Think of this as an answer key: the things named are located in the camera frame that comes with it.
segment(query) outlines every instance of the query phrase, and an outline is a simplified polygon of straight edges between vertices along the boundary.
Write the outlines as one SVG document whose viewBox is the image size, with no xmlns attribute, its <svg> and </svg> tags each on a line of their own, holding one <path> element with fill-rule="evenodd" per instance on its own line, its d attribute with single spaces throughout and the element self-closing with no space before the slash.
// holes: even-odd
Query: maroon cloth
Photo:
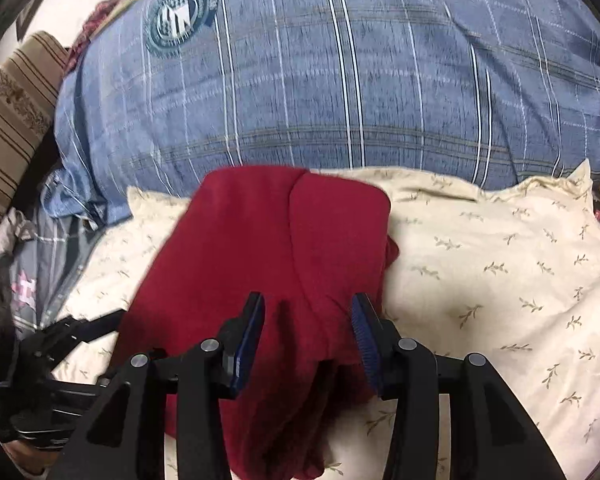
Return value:
<svg viewBox="0 0 600 480">
<path fill-rule="evenodd" d="M 82 25 L 82 31 L 75 38 L 74 44 L 69 49 L 69 57 L 64 67 L 64 76 L 74 71 L 80 56 L 91 43 L 91 36 L 98 30 L 100 24 L 111 14 L 120 0 L 102 0 L 96 5 L 94 11 L 89 15 Z"/>
<path fill-rule="evenodd" d="M 325 423 L 372 394 L 350 301 L 366 292 L 380 304 L 384 269 L 398 253 L 389 211 L 381 189 L 306 170 L 209 174 L 142 282 L 112 363 L 150 348 L 180 354 L 237 316 L 250 291 L 262 292 L 249 383 L 221 403 L 229 463 L 242 480 L 320 476 Z"/>
</svg>

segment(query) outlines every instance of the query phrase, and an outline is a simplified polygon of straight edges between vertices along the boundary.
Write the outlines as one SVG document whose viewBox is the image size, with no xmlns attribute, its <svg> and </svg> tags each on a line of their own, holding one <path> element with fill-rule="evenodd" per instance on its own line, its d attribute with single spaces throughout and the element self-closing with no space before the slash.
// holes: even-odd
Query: circular logo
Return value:
<svg viewBox="0 0 600 480">
<path fill-rule="evenodd" d="M 176 56 L 201 25 L 211 25 L 217 0 L 157 0 L 146 20 L 146 46 L 158 56 Z"/>
</svg>

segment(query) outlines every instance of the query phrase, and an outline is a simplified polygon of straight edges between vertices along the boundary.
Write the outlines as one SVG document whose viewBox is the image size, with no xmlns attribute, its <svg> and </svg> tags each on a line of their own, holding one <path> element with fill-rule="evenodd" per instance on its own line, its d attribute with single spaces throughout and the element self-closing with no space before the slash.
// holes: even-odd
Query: striped cushion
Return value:
<svg viewBox="0 0 600 480">
<path fill-rule="evenodd" d="M 66 51 L 37 32 L 0 67 L 0 220 L 52 124 Z"/>
</svg>

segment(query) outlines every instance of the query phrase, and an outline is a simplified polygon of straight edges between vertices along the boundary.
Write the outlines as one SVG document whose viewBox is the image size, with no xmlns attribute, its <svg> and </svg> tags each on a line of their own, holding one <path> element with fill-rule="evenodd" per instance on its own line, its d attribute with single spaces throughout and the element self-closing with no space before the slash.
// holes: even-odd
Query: silver screw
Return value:
<svg viewBox="0 0 600 480">
<path fill-rule="evenodd" d="M 473 366 L 484 366 L 487 362 L 487 359 L 482 354 L 471 354 L 469 355 L 469 362 Z"/>
<path fill-rule="evenodd" d="M 205 352 L 214 352 L 220 348 L 220 343 L 215 339 L 205 339 L 202 343 L 200 343 L 200 348 Z"/>
<path fill-rule="evenodd" d="M 149 358 L 144 354 L 137 354 L 131 358 L 131 365 L 134 368 L 142 368 L 149 362 Z"/>
<path fill-rule="evenodd" d="M 403 337 L 398 341 L 398 346 L 403 350 L 415 350 L 418 347 L 418 343 L 409 337 Z"/>
</svg>

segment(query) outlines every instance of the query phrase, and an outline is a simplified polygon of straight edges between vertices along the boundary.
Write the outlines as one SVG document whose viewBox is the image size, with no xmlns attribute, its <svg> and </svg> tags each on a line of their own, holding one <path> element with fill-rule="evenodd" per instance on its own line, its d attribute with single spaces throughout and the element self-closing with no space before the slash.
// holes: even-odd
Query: blue plaid fabric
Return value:
<svg viewBox="0 0 600 480">
<path fill-rule="evenodd" d="M 138 0 L 65 80 L 51 215 L 111 224 L 128 186 L 187 196 L 239 164 L 498 189 L 588 157 L 600 176 L 600 23 L 581 0 L 173 1 Z"/>
</svg>

